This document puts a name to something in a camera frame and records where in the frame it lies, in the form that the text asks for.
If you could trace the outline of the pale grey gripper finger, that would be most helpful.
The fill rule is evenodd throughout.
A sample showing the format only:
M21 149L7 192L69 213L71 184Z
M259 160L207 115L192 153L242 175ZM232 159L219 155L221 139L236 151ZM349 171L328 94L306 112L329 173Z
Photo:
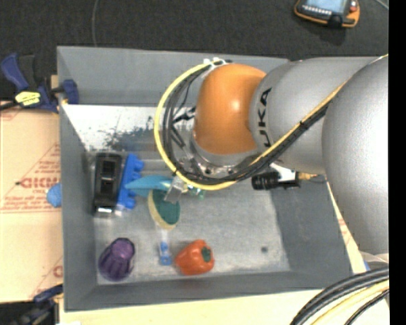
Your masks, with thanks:
M184 181L180 177L173 177L164 200L175 204L179 201L184 189Z

